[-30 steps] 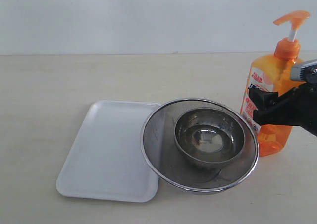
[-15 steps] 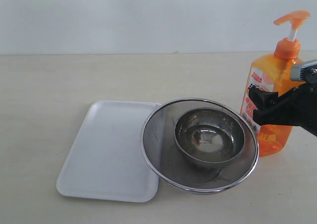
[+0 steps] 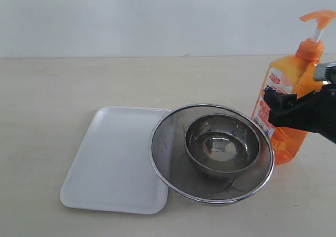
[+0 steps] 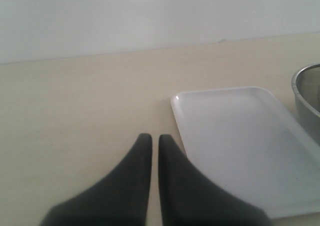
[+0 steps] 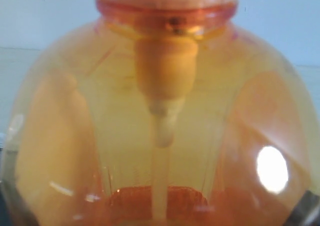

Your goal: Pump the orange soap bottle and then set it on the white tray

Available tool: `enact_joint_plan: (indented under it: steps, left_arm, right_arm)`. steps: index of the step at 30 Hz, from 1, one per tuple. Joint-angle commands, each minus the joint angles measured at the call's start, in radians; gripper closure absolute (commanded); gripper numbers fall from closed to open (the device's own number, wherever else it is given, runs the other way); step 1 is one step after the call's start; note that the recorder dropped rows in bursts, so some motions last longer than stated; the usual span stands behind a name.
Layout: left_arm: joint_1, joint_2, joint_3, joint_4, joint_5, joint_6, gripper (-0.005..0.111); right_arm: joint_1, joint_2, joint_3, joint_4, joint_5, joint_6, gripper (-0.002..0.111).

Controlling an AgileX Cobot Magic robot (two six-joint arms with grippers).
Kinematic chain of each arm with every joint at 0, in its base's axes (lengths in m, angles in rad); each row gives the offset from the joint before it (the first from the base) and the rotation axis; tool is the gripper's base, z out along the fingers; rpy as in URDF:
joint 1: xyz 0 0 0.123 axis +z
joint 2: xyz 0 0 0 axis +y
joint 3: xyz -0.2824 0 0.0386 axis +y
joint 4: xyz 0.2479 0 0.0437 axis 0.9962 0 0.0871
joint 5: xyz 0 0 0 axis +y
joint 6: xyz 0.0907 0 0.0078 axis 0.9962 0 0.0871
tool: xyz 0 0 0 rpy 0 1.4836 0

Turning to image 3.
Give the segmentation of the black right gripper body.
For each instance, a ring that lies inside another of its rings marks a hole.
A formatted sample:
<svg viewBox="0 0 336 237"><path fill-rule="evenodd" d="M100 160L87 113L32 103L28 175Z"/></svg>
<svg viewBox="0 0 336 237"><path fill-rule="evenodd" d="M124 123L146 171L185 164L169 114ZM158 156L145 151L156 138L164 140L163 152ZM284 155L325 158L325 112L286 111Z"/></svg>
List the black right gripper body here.
<svg viewBox="0 0 336 237"><path fill-rule="evenodd" d="M335 143L335 84L297 99L295 128L322 135Z"/></svg>

